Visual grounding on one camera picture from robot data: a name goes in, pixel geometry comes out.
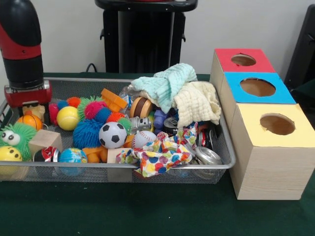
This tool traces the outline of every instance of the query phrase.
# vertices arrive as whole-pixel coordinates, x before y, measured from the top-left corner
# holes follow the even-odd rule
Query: round hole
[[[253,57],[245,54],[234,55],[231,61],[241,66],[251,66],[256,64],[256,60]]]
[[[288,135],[295,130],[294,122],[280,114],[265,114],[261,117],[260,124],[278,135]]]
[[[241,81],[242,89],[257,97],[267,97],[275,94],[276,87],[268,81],[259,78],[247,78]]]

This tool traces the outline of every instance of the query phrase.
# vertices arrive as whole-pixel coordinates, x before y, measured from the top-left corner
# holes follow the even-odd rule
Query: green spiky ball
[[[91,96],[90,98],[81,97],[80,105],[78,106],[78,116],[80,121],[85,119],[84,110],[91,102],[102,102],[103,99],[101,97]]]
[[[131,121],[127,118],[120,118],[118,120],[118,123],[121,124],[127,131],[127,134],[130,135],[132,130]]]
[[[2,139],[2,134],[7,130],[11,130],[14,134],[18,134],[20,136],[21,140],[17,145],[10,145]],[[29,141],[35,136],[35,134],[36,129],[30,125],[23,123],[16,123],[14,125],[9,124],[0,131],[0,147],[12,146],[18,149],[18,151],[21,153],[23,161],[29,161],[32,158],[29,148]]]

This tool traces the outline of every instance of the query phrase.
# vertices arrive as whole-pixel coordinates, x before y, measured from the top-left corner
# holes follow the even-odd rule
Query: googly eyes
[[[20,135],[13,133],[11,130],[4,131],[1,135],[1,138],[4,142],[11,146],[18,145],[21,140]]]
[[[10,135],[14,134],[11,130],[6,130],[2,133],[1,138],[4,142],[8,142]]]
[[[20,140],[21,140],[20,135],[13,133],[9,136],[7,143],[11,146],[15,146],[19,144]]]

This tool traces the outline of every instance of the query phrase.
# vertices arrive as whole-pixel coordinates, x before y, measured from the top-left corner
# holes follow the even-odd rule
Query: metal mesh tray
[[[49,78],[49,80],[53,89],[53,101],[66,100],[72,96],[100,96],[103,88],[118,94],[131,82],[124,79]],[[1,105],[0,114],[2,127],[9,123],[14,124],[18,119],[18,111],[10,109],[6,102]],[[55,126],[50,126],[49,130],[61,133],[64,149],[73,147],[72,132],[63,131]],[[150,178],[140,176],[133,171],[137,167],[130,164],[0,161],[0,180],[216,184],[225,170],[235,164],[235,153],[223,115],[220,118],[217,138],[213,140],[213,150],[221,157],[222,165],[182,165]]]

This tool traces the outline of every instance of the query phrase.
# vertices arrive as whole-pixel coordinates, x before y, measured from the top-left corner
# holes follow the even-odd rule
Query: washcloth
[[[219,124],[221,107],[216,99],[216,90],[209,82],[184,84],[174,97],[173,107],[178,109],[178,128],[188,126],[193,121],[210,120],[214,124]]]
[[[187,164],[192,160],[192,154],[184,145],[195,148],[196,127],[180,130],[171,138],[160,132],[157,140],[148,142],[143,148],[131,149],[116,156],[117,163],[138,164],[136,171],[143,177],[151,177],[167,172],[179,164]]]
[[[180,63],[165,71],[156,73],[153,77],[140,77],[131,82],[135,90],[144,91],[145,97],[168,113],[172,107],[173,98],[184,83],[196,81],[197,76],[191,65]]]

